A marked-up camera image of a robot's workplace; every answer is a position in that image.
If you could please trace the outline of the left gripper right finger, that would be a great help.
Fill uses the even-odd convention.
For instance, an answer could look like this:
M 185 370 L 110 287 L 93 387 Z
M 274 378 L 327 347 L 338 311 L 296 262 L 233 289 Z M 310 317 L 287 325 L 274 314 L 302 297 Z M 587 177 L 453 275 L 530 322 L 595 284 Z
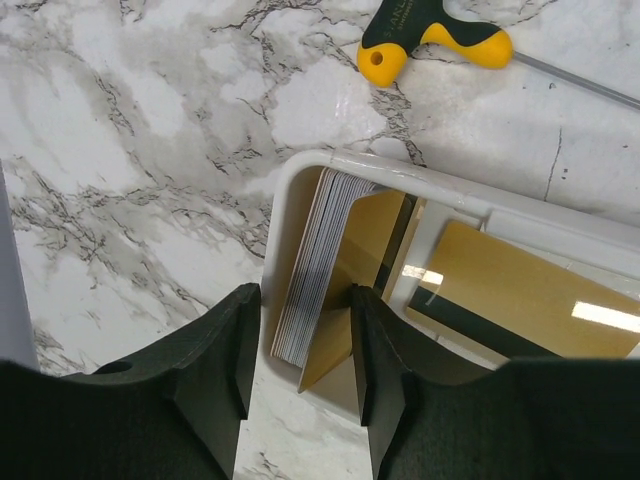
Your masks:
M 351 331 L 374 478 L 499 478 L 493 371 L 399 319 L 368 287 L 352 290 Z

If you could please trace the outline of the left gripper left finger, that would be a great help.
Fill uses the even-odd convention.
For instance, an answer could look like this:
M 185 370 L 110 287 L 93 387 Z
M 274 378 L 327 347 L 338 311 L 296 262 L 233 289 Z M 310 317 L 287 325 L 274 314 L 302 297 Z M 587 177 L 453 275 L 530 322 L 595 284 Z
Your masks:
M 250 408 L 261 291 L 237 287 L 200 318 L 92 374 L 70 421 L 84 477 L 230 479 Z

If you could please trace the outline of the gold card with stripe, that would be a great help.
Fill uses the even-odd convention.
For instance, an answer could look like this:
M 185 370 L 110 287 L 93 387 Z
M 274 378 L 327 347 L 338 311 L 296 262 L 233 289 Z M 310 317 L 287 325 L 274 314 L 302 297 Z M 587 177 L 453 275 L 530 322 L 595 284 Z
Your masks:
M 300 393 L 351 354 L 351 286 L 375 284 L 402 207 L 410 205 L 404 193 L 386 190 L 360 198 L 350 208 L 318 326 L 302 369 Z

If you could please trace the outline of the white rectangular tray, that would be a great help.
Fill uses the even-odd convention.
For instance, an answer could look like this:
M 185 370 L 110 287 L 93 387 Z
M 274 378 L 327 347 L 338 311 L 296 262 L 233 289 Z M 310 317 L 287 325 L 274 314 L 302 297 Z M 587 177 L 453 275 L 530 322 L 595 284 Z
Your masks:
M 446 380 L 456 361 L 639 355 L 636 227 L 388 158 L 296 154 L 275 189 L 261 356 L 349 419 L 354 284 L 446 353 Z

